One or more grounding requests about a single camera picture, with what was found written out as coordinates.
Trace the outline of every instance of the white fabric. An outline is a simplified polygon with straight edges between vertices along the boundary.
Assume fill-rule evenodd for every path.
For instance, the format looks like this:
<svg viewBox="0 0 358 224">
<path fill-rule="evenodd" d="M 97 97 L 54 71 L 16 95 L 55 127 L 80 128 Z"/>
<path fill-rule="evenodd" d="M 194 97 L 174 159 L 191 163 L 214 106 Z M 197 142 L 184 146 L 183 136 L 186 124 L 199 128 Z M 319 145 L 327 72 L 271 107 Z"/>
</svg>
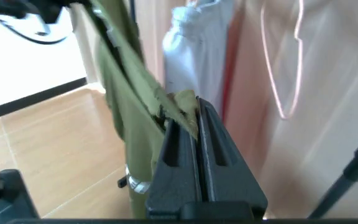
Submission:
<svg viewBox="0 0 358 224">
<path fill-rule="evenodd" d="M 197 7 L 172 11 L 172 27 L 163 40 L 167 93 L 194 90 L 222 112 L 226 32 L 233 0 L 200 0 Z"/>
</svg>

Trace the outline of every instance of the drawstring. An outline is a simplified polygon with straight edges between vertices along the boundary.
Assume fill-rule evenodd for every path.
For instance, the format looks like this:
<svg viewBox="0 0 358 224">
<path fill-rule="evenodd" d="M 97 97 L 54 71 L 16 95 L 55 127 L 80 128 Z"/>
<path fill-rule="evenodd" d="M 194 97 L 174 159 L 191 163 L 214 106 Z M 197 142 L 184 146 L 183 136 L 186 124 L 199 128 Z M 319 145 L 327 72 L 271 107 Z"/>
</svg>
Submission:
<svg viewBox="0 0 358 224">
<path fill-rule="evenodd" d="M 288 112 L 288 114 L 284 113 L 280 98 L 278 97 L 277 86 L 274 81 L 272 68 L 270 66 L 269 53 L 267 51 L 266 34 L 265 34 L 266 2 L 267 1 L 264 1 L 262 10 L 260 12 L 260 28 L 262 30 L 262 42 L 264 45 L 264 53 L 265 53 L 265 58 L 266 58 L 267 71 L 268 71 L 268 75 L 270 78 L 270 84 L 272 86 L 273 95 L 275 98 L 275 102 L 276 102 L 280 117 L 281 117 L 281 119 L 290 119 L 293 116 L 296 106 L 298 104 L 299 92 L 301 89 L 302 67 L 303 67 L 303 41 L 302 41 L 302 39 L 299 38 L 299 29 L 300 29 L 302 19 L 303 19 L 303 0 L 299 0 L 298 20 L 296 21 L 296 25 L 295 25 L 295 29 L 294 29 L 294 33 L 293 33 L 295 40 L 298 42 L 298 66 L 296 68 L 295 94 L 293 96 L 292 105 L 291 105 L 291 108 L 290 108 L 290 111 Z"/>
</svg>

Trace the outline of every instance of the beige floor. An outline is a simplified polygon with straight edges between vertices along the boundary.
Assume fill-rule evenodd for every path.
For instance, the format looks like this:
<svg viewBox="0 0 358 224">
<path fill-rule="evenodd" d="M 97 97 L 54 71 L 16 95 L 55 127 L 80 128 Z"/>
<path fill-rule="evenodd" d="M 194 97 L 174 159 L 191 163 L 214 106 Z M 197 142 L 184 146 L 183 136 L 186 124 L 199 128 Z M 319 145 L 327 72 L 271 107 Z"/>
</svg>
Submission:
<svg viewBox="0 0 358 224">
<path fill-rule="evenodd" d="M 103 94 L 82 88 L 0 118 L 0 170 L 19 169 L 41 217 L 130 218 L 124 143 Z"/>
</svg>

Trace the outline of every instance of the olive green garment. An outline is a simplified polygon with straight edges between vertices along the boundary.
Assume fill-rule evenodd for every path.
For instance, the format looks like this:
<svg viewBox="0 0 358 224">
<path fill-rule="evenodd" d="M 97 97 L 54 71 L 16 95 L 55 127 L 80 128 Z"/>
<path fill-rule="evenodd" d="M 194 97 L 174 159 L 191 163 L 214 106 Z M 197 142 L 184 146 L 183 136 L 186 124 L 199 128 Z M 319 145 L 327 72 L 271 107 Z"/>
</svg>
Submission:
<svg viewBox="0 0 358 224">
<path fill-rule="evenodd" d="M 193 91 L 168 97 L 144 67 L 135 25 L 121 0 L 99 0 L 93 4 L 99 7 L 112 28 L 110 37 L 119 49 L 124 68 L 122 73 L 102 39 L 97 61 L 116 131 L 125 142 L 127 167 L 134 179 L 151 182 L 164 139 L 163 122 L 161 125 L 156 119 L 163 119 L 161 114 L 172 118 L 197 138 L 198 103 Z M 147 192 L 139 194 L 136 186 L 130 184 L 129 189 L 134 218 L 145 218 Z"/>
</svg>

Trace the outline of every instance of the black baseboard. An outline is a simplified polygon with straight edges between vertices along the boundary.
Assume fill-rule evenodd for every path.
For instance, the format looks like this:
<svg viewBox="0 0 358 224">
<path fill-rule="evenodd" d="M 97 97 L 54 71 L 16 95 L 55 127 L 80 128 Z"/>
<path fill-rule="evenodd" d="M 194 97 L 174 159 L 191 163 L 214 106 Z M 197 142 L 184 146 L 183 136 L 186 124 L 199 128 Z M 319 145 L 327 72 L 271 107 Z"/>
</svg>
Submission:
<svg viewBox="0 0 358 224">
<path fill-rule="evenodd" d="M 5 103 L 3 105 L 0 105 L 0 116 L 4 116 L 5 114 L 9 114 L 14 111 L 39 103 L 41 101 L 51 99 L 52 97 L 61 95 L 68 91 L 72 91 L 84 85 L 86 85 L 86 78 L 80 78 L 72 82 L 50 88 L 49 90 L 41 91 L 39 93 L 18 100 Z"/>
</svg>

